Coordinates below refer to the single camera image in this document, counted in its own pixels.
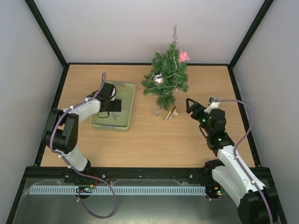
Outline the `light green plastic basket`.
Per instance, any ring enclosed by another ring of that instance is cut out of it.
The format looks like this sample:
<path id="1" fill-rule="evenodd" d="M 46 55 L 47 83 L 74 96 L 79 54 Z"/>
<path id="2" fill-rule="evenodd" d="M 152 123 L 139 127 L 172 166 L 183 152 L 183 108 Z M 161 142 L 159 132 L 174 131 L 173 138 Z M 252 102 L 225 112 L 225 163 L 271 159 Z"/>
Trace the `light green plastic basket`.
<path id="1" fill-rule="evenodd" d="M 116 87 L 117 92 L 114 98 L 110 98 L 113 86 Z M 112 112 L 100 112 L 99 109 L 98 112 L 91 116 L 90 125 L 96 129 L 128 132 L 134 94 L 134 84 L 106 81 L 102 90 L 95 98 L 100 102 L 104 99 L 121 99 L 121 112 L 118 112 L 120 116 L 114 121 Z"/>

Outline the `small green christmas tree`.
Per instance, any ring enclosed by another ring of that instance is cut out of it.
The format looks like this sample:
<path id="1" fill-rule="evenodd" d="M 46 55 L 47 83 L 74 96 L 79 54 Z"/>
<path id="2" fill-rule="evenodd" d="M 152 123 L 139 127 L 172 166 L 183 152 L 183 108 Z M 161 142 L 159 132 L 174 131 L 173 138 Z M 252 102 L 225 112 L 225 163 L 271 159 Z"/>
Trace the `small green christmas tree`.
<path id="1" fill-rule="evenodd" d="M 143 95 L 155 96 L 156 105 L 166 111 L 175 105 L 175 91 L 188 92 L 189 90 L 187 63 L 180 63 L 178 60 L 179 48 L 171 43 L 165 52 L 155 52 L 151 62 L 152 69 L 141 81 Z M 164 83 L 155 85 L 153 76 L 160 73 L 163 74 Z"/>

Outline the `silver bauble ornament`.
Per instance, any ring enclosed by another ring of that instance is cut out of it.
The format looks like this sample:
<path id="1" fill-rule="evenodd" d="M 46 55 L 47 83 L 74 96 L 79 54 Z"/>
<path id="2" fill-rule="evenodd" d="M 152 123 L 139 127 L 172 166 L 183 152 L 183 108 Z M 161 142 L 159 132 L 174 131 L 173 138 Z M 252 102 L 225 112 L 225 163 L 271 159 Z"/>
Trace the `silver bauble ornament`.
<path id="1" fill-rule="evenodd" d="M 161 85 L 164 83 L 164 78 L 163 78 L 163 74 L 157 74 L 153 76 L 153 82 L 155 85 Z"/>

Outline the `pink felt bow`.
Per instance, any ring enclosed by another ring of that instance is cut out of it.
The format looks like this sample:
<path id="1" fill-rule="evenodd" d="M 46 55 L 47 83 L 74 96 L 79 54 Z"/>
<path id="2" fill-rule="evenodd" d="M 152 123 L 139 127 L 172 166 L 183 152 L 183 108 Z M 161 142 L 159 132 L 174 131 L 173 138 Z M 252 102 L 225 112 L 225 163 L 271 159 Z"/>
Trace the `pink felt bow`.
<path id="1" fill-rule="evenodd" d="M 189 61 L 190 58 L 187 54 L 187 52 L 184 52 L 182 49 L 179 50 L 179 62 L 180 63 L 185 63 L 186 61 Z"/>

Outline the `silver star ornament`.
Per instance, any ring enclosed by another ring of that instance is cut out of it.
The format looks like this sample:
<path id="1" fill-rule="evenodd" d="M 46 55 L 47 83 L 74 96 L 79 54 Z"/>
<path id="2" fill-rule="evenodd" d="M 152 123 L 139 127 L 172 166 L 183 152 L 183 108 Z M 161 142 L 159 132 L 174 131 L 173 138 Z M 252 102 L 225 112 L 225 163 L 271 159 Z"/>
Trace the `silver star ornament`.
<path id="1" fill-rule="evenodd" d="M 178 39 L 178 37 L 177 37 L 177 24 L 175 24 L 173 26 L 173 36 L 172 36 L 172 44 L 173 45 L 177 44 L 177 39 Z"/>

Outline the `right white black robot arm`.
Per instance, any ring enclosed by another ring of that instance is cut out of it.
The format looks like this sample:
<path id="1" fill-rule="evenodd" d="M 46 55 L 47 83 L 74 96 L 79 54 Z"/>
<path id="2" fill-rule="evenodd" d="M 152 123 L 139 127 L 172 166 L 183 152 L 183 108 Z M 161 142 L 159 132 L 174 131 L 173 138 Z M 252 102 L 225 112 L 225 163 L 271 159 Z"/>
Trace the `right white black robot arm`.
<path id="1" fill-rule="evenodd" d="M 208 107 L 187 98 L 186 112 L 199 122 L 199 129 L 208 148 L 217 156 L 204 165 L 207 182 L 218 182 L 237 206 L 243 224 L 273 224 L 278 220 L 278 194 L 268 188 L 250 170 L 226 132 L 225 111 L 222 101 L 211 97 Z"/>

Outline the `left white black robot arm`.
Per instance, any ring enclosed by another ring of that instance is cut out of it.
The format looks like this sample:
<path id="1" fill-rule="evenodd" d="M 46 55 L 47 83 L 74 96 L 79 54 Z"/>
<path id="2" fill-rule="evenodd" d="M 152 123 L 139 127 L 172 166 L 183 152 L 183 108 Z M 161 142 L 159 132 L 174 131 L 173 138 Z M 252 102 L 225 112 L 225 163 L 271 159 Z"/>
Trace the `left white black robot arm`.
<path id="1" fill-rule="evenodd" d="M 78 146 L 78 127 L 81 121 L 99 112 L 121 111 L 121 100 L 116 99 L 116 86 L 102 82 L 100 89 L 87 95 L 76 105 L 50 111 L 42 140 L 51 152 L 62 158 L 69 168 L 83 172 L 89 166 Z"/>

